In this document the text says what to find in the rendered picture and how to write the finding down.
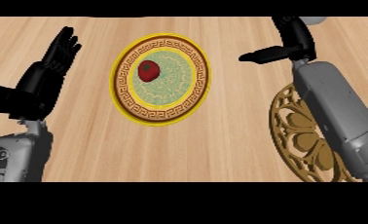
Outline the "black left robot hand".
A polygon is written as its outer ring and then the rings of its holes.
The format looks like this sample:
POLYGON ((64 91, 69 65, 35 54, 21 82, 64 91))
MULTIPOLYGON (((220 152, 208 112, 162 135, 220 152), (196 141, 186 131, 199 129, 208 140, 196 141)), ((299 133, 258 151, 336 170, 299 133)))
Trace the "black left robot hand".
POLYGON ((42 59, 26 69, 16 87, 0 86, 0 114, 16 120, 42 120, 50 114, 81 44, 73 29, 64 26, 42 59))

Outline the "red tomato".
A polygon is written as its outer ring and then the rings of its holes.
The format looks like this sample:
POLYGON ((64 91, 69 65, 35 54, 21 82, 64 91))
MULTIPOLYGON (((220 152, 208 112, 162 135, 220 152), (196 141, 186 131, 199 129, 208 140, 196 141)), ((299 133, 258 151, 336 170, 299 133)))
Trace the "red tomato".
POLYGON ((137 66, 137 77, 143 82, 150 82, 159 76, 159 66, 152 60, 144 60, 137 66))

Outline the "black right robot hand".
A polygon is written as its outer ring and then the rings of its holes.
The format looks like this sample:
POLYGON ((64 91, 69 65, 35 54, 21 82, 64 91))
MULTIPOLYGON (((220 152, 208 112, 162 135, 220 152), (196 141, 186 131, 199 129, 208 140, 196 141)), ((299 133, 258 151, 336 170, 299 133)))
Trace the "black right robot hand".
POLYGON ((316 58, 313 37, 299 17, 271 17, 271 21, 283 44, 240 55, 237 60, 256 64, 285 58, 289 60, 313 60, 316 58))

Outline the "yellow rimmed patterned plate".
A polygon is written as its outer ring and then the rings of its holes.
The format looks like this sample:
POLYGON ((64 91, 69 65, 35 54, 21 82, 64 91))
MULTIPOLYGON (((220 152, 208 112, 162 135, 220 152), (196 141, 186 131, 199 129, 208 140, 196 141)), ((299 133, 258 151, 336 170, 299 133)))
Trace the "yellow rimmed patterned plate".
POLYGON ((197 109, 209 91, 211 68, 197 45, 181 35, 154 33, 123 48, 109 75, 115 106, 135 123, 160 127, 183 120, 197 109), (159 76, 137 77, 137 66, 152 60, 159 76))

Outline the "gold openwork round placemat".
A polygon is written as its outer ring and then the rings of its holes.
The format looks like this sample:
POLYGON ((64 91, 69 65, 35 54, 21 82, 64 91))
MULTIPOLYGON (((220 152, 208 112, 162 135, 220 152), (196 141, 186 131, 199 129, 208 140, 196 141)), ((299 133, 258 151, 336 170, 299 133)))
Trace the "gold openwork round placemat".
POLYGON ((292 84, 276 93, 268 109, 268 130, 280 158, 304 182, 358 182, 319 131, 292 84))

